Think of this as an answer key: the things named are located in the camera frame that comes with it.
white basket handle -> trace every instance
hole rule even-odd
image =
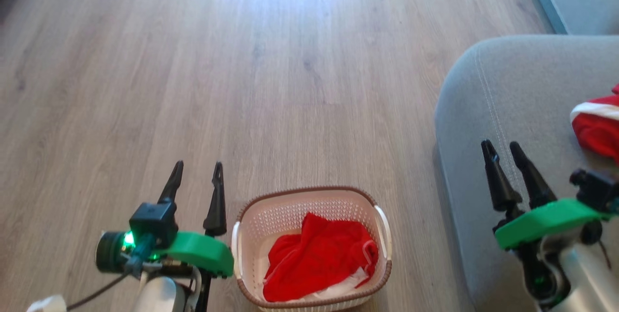
[[[391,251],[392,249],[392,239],[391,239],[391,228],[389,227],[389,222],[387,221],[387,217],[385,216],[384,211],[379,206],[374,206],[376,209],[376,213],[378,213],[378,217],[381,219],[382,226],[381,227],[381,244],[385,249],[385,253],[387,254],[387,260],[391,260]]]
[[[241,272],[241,257],[239,256],[239,237],[240,237],[240,229],[241,222],[236,222],[234,224],[234,228],[232,229],[232,257],[234,257],[234,276],[236,279],[241,279],[243,272]]]

floor plank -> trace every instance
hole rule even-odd
[[[185,160],[181,228],[225,166],[247,200],[347,184],[394,236],[389,283],[358,311],[470,311],[436,169],[433,112],[473,43],[542,33],[531,0],[0,0],[0,300],[8,311],[111,277],[93,265]],[[96,299],[130,311],[137,284]],[[252,306],[233,280],[210,311]]]

white piping on red cloth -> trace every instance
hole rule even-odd
[[[574,119],[578,116],[578,114],[591,114],[600,116],[601,118],[619,121],[619,106],[588,102],[582,103],[577,105],[570,113],[570,122],[574,122]]]

basket rim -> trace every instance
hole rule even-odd
[[[337,186],[301,187],[301,188],[298,188],[298,189],[288,189],[288,190],[284,190],[284,191],[277,191],[275,193],[267,193],[265,195],[261,195],[261,196],[257,196],[255,198],[253,198],[252,200],[250,200],[249,202],[247,202],[245,204],[243,209],[241,209],[241,211],[238,214],[238,217],[236,218],[236,221],[237,222],[242,222],[243,216],[245,216],[246,211],[251,206],[253,206],[254,204],[256,204],[257,202],[259,202],[261,200],[270,199],[270,198],[273,198],[273,197],[284,196],[284,195],[292,195],[292,194],[295,194],[295,193],[306,193],[306,192],[311,192],[311,191],[352,191],[354,193],[358,193],[359,195],[362,195],[363,197],[365,197],[365,199],[367,199],[369,201],[369,203],[372,204],[372,207],[378,205],[376,203],[376,200],[374,200],[374,198],[371,195],[369,195],[369,193],[366,193],[365,191],[363,191],[363,190],[361,190],[359,188],[356,188],[356,187],[352,187],[352,186],[339,186],[339,185],[337,185]],[[347,295],[347,296],[344,296],[344,297],[331,298],[331,299],[325,299],[325,300],[320,300],[320,301],[312,301],[312,302],[293,302],[293,303],[289,303],[289,302],[261,301],[260,299],[256,299],[250,293],[250,291],[245,286],[245,283],[243,283],[243,279],[237,279],[236,283],[238,284],[238,287],[241,290],[241,292],[243,293],[243,295],[245,295],[245,298],[248,299],[250,301],[250,303],[253,303],[254,305],[256,305],[258,307],[272,308],[272,309],[318,307],[318,306],[325,306],[325,305],[334,305],[334,304],[337,304],[337,303],[343,303],[343,302],[351,301],[351,300],[354,300],[354,299],[365,298],[365,297],[369,297],[370,295],[373,295],[378,290],[381,290],[381,288],[385,284],[387,284],[387,280],[389,279],[389,276],[391,275],[391,266],[392,265],[393,264],[392,264],[391,259],[388,259],[387,263],[385,264],[385,272],[384,272],[383,276],[381,277],[380,281],[378,281],[378,283],[374,287],[372,287],[372,289],[366,290],[364,292],[359,292],[359,293],[356,293],[356,294],[352,294],[352,295]]]

glowing green led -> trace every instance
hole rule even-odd
[[[129,231],[128,233],[125,233],[124,234],[124,245],[132,246],[134,244],[135,242],[133,241],[133,233],[131,233],[131,231]]]

